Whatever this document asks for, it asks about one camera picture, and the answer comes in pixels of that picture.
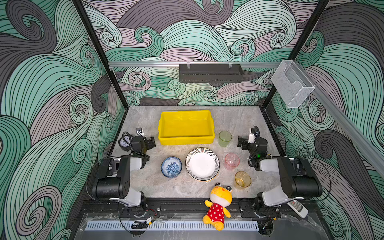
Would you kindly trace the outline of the black striped white plate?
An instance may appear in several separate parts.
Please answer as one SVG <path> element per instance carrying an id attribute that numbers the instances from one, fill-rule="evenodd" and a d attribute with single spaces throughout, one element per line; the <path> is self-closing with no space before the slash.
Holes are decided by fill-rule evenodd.
<path id="1" fill-rule="evenodd" d="M 212 150 L 200 147 L 188 153 L 185 166 L 193 179 L 209 182 L 217 176 L 221 164 L 218 156 Z"/>

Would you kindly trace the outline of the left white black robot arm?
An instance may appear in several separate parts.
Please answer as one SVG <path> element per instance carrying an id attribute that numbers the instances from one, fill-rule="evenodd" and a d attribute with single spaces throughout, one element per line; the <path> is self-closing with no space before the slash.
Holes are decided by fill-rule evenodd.
<path id="1" fill-rule="evenodd" d="M 97 201 L 116 201 L 133 211 L 145 212 L 146 197 L 131 187 L 131 172 L 143 169 L 150 160 L 147 151 L 156 147 L 155 138 L 124 132 L 118 144 L 127 154 L 107 157 L 98 163 L 90 197 Z"/>

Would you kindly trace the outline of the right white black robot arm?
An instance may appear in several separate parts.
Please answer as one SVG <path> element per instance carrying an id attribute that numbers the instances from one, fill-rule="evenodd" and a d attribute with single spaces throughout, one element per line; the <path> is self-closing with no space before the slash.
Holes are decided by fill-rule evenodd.
<path id="1" fill-rule="evenodd" d="M 258 193 L 255 208 L 276 207 L 298 200 L 317 198 L 323 188 L 311 164 L 303 158 L 268 156 L 268 141 L 264 138 L 238 137 L 237 146 L 248 151 L 248 164 L 259 172 L 278 173 L 280 183 L 269 191 Z"/>

